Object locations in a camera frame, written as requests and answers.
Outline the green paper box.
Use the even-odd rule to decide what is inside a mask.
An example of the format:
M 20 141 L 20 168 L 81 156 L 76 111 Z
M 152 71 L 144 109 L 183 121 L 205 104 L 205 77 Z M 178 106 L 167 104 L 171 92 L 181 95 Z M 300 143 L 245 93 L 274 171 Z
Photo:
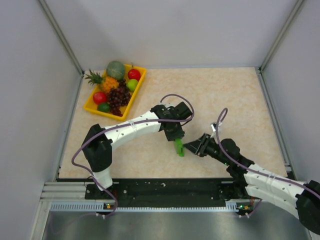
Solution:
M 175 149 L 176 154 L 180 157 L 184 157 L 185 156 L 185 148 L 184 148 L 184 144 L 183 144 L 182 139 L 176 138 L 173 141 L 173 144 L 174 144 L 174 149 Z

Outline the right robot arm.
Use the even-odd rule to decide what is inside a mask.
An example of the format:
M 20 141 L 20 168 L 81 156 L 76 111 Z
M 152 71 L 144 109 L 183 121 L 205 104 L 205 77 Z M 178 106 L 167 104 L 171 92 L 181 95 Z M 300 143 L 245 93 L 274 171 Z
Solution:
M 267 201 L 292 214 L 309 231 L 320 233 L 319 182 L 296 181 L 270 172 L 241 155 L 231 138 L 219 141 L 205 133 L 183 146 L 199 157 L 210 156 L 226 165 L 238 181 L 233 185 L 237 197 L 249 195 Z

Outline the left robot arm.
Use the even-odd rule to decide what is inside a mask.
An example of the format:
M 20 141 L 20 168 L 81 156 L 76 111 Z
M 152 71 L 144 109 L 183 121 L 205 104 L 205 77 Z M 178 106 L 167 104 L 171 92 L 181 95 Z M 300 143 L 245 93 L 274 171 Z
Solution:
M 97 181 L 97 194 L 105 199 L 113 194 L 110 166 L 114 150 L 138 137 L 161 131 L 169 142 L 181 139 L 185 135 L 181 121 L 192 116 L 192 109 L 184 102 L 176 106 L 157 104 L 146 113 L 118 125 L 93 125 L 83 141 L 87 145 L 82 152 Z

